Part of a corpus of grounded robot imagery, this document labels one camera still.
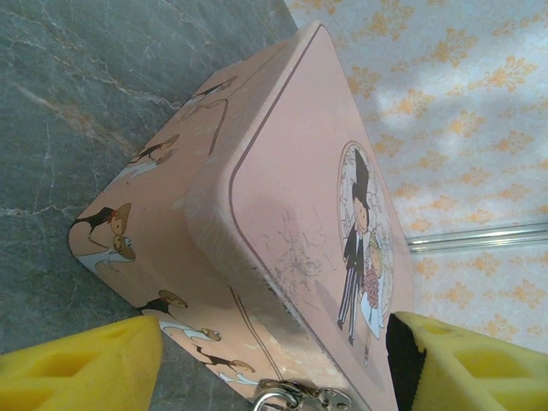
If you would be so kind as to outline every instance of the metal clasp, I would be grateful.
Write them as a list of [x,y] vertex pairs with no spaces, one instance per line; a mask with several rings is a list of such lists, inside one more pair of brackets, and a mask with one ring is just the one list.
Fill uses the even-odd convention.
[[263,379],[259,382],[262,392],[253,404],[253,411],[262,411],[267,401],[281,398],[288,409],[299,410],[304,406],[315,407],[317,410],[335,411],[350,409],[352,401],[340,390],[334,388],[315,388],[298,381],[276,381]]

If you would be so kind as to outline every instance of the gray marble surface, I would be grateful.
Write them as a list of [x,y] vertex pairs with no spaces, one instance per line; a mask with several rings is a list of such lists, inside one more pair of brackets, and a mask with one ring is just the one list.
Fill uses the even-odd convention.
[[[71,221],[216,70],[287,38],[282,0],[3,0],[0,353],[136,315]],[[165,340],[154,410],[248,405]]]

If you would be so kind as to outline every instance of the pink tin box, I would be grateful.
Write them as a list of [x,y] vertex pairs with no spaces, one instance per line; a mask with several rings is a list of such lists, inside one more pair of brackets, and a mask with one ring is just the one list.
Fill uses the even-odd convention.
[[411,310],[409,252],[322,25],[215,73],[69,243],[250,401],[289,380],[396,410],[384,337]]

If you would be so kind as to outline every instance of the patterned wallpaper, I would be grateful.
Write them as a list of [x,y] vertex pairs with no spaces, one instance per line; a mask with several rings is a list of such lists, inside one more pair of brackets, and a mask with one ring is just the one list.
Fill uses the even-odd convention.
[[[321,20],[408,237],[548,220],[547,0],[286,0]],[[415,309],[548,351],[548,244],[416,254]]]

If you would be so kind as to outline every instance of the groom illustration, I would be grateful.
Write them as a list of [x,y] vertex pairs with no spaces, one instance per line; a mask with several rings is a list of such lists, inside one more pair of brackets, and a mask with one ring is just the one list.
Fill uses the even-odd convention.
[[351,345],[354,345],[358,294],[364,277],[363,236],[367,233],[369,227],[369,206],[366,202],[369,172],[360,152],[355,149],[354,153],[356,158],[356,182],[352,184],[354,224],[352,224],[352,229],[348,233],[342,257],[346,263],[346,281],[344,282],[343,298],[337,320],[337,325],[342,330],[347,319],[348,310],[350,311],[348,342]]

